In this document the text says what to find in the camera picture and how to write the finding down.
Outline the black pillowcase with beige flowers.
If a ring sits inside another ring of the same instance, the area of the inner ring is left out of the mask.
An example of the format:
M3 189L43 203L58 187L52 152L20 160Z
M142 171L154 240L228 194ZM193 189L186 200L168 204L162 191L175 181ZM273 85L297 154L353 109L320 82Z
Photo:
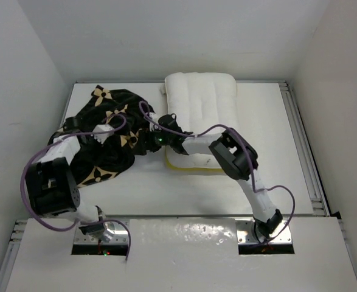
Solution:
M70 168L79 188L114 179L128 170L137 155L159 150L150 143L150 123L144 119L139 102L144 99L127 90L108 90L97 85L88 103L74 116L78 127L75 132L92 132L98 125L125 126L109 136L103 143L93 137L80 138L80 151L74 156Z

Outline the white pillow with yellow edge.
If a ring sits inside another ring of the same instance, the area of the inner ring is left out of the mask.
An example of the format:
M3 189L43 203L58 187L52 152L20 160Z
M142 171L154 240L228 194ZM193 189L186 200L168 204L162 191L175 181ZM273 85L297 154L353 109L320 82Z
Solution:
M177 115L184 131L200 134L215 124L239 130L237 116L237 82L227 73L177 72L165 78L167 111ZM179 155L165 148L167 167L182 173L203 172L222 175L223 171L212 155Z

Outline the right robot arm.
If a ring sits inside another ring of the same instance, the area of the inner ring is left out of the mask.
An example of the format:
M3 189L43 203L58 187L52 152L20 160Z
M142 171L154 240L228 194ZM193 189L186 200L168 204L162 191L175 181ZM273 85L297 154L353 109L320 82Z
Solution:
M166 145L179 155L211 155L222 171L236 181L251 205L254 236L267 243L282 222L280 210L273 204L263 187L256 188L255 171L258 154L233 128L216 124L201 134L183 132L174 114L155 116L144 114L151 125L154 141Z

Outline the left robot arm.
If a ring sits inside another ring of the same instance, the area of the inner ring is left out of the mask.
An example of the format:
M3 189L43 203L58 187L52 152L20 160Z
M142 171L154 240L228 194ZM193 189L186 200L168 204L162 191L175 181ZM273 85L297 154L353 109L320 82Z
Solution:
M102 241L106 225L101 208L80 198L71 162L86 145L80 120L67 118L63 131L46 148L35 154L23 169L20 192L31 216L44 227L57 232L71 230L79 224L84 235Z

